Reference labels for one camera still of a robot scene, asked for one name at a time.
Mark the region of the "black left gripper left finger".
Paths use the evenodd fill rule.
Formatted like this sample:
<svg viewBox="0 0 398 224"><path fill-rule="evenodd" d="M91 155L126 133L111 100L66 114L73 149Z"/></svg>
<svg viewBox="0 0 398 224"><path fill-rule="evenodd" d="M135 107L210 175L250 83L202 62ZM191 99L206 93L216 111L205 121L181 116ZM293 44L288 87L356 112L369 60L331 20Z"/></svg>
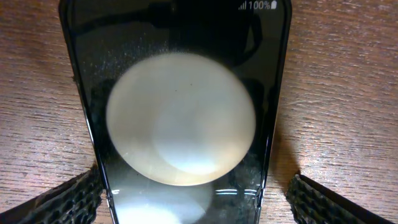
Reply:
<svg viewBox="0 0 398 224"><path fill-rule="evenodd" d="M88 224L96 219L103 184L97 167L1 213L1 224Z"/></svg>

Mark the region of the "black smartphone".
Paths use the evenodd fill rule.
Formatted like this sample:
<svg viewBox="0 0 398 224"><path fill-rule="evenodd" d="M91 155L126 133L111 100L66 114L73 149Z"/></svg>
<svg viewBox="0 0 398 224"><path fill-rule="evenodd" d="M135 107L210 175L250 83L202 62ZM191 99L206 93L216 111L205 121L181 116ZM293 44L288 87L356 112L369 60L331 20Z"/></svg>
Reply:
<svg viewBox="0 0 398 224"><path fill-rule="evenodd" d="M114 223L258 223L292 3L60 1Z"/></svg>

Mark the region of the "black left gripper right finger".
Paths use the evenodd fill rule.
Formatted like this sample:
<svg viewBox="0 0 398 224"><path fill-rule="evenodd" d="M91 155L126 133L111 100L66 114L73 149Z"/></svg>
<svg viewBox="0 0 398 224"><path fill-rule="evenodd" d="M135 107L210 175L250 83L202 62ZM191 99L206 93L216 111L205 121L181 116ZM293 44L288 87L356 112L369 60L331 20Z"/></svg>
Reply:
<svg viewBox="0 0 398 224"><path fill-rule="evenodd" d="M302 174L293 176L285 196L298 224L393 224Z"/></svg>

